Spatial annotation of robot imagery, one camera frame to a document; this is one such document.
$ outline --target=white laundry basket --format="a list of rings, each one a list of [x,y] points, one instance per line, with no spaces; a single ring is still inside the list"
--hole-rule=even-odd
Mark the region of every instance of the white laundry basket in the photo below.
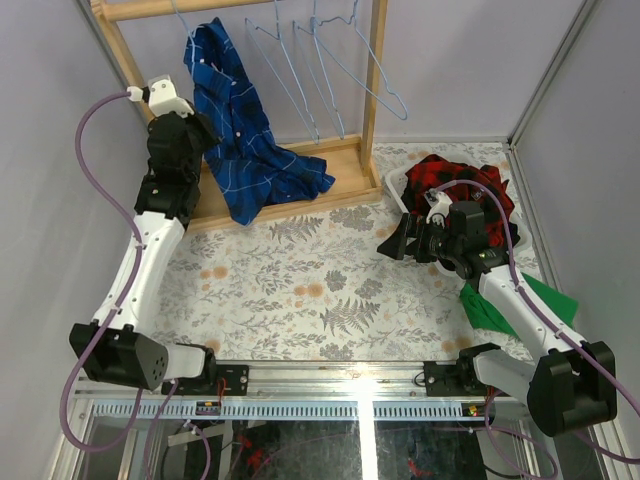
[[[452,161],[463,162],[467,164],[473,163],[465,158],[461,158],[461,159],[456,158],[455,160],[452,160]],[[387,184],[387,186],[389,187],[389,191],[391,192],[391,196],[398,204],[398,207],[400,207],[400,211],[402,213],[409,213],[409,210],[407,210],[407,207],[405,206],[405,204],[402,202],[402,199],[401,199],[402,193],[404,192],[404,189],[407,187],[407,181],[408,181],[405,173],[411,167],[413,167],[413,165],[415,165],[418,162],[414,162],[412,165],[409,165],[409,166],[404,165],[400,168],[391,170],[384,177],[385,183]],[[509,221],[518,226],[518,235],[520,236],[520,241],[518,241],[517,245],[514,245],[513,247],[514,252],[518,253],[518,252],[521,252],[522,250],[526,250],[527,248],[531,247],[533,245],[531,232],[529,231],[529,227],[527,227],[527,225],[524,223],[524,220],[522,220],[520,215],[518,215],[516,212],[513,212],[511,214],[511,218],[509,219]],[[440,264],[440,262],[436,262],[436,268],[440,273],[442,273],[447,277],[457,277],[456,272],[450,272],[449,270],[444,268]]]

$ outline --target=blue plaid shirt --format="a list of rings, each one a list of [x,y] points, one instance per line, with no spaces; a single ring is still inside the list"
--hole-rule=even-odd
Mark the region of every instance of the blue plaid shirt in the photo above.
[[[192,74],[195,108],[207,115],[222,143],[204,158],[229,206],[231,218],[248,225],[265,205],[313,200],[335,179],[326,161],[276,145],[258,92],[220,19],[200,25],[184,63]]]

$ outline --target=plaid shirt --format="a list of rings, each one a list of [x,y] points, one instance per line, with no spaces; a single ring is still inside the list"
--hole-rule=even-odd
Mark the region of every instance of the plaid shirt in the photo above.
[[[276,145],[258,92],[220,19],[195,32],[195,67],[191,42],[184,63],[193,71],[194,103],[207,115],[222,143],[204,158],[229,206],[231,218],[248,225],[265,205],[313,200],[335,179],[326,161],[303,157]]]
[[[445,160],[439,155],[429,155],[416,166],[407,172],[409,180],[407,188],[402,195],[402,201],[411,213],[426,215],[431,207],[424,194],[439,187],[451,180],[464,179],[474,180],[486,186],[498,200],[507,219],[511,217],[514,204],[507,195],[507,183],[501,182],[500,170],[494,166],[483,165],[480,169],[465,163],[454,163]],[[464,200],[475,200],[484,210],[484,220],[489,234],[489,243],[492,247],[501,247],[505,243],[504,230],[500,212],[490,198],[471,185],[455,185],[446,190],[447,195],[453,202]],[[513,237],[513,244],[518,243],[517,226],[509,222],[509,229]]]

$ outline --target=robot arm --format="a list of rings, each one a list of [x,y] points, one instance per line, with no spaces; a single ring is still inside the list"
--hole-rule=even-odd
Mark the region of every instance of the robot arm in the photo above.
[[[465,349],[460,352],[456,367],[446,372],[449,386],[460,387],[467,394],[486,391],[486,386],[498,388],[527,405],[532,419],[548,436],[615,418],[615,388],[542,323],[523,300],[512,279],[508,252],[489,246],[480,205],[452,204],[445,194],[437,195],[442,198],[434,198],[429,216],[404,214],[396,232],[378,247],[378,252],[397,260],[406,254],[419,263],[439,261],[445,268],[455,269],[504,316],[533,359],[533,363],[523,362],[493,344]],[[444,221],[447,215],[448,226]],[[408,244],[409,238],[415,241]],[[589,344],[567,328],[527,285],[517,268],[516,275],[525,293],[552,324],[614,374],[611,350],[602,342]]]
[[[177,96],[168,76],[151,80],[145,89],[131,87],[129,92],[132,101],[147,102],[156,115],[148,126],[149,170],[135,205],[134,222],[144,244],[142,261],[127,298],[85,363],[85,372],[95,381],[148,390],[174,378],[212,385],[216,368],[210,349],[164,346],[150,336],[158,288],[200,197],[202,155],[218,140],[208,119]],[[69,340],[78,357],[123,290],[138,247],[132,236],[116,278],[92,322],[72,328]]]

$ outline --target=wooden base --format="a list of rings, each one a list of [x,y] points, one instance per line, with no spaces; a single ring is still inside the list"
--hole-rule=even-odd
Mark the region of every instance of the wooden base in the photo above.
[[[361,138],[351,135],[340,139],[327,139],[315,145],[305,142],[285,145],[299,154],[313,155],[327,161],[327,173],[336,181],[331,189],[312,201],[299,201],[264,207],[255,222],[277,220],[293,215],[307,215],[364,203],[375,203],[382,199],[382,183],[373,159],[368,168],[360,164]],[[202,196],[194,212],[189,233],[240,226],[229,216],[229,209],[213,175],[205,167],[200,178]]]

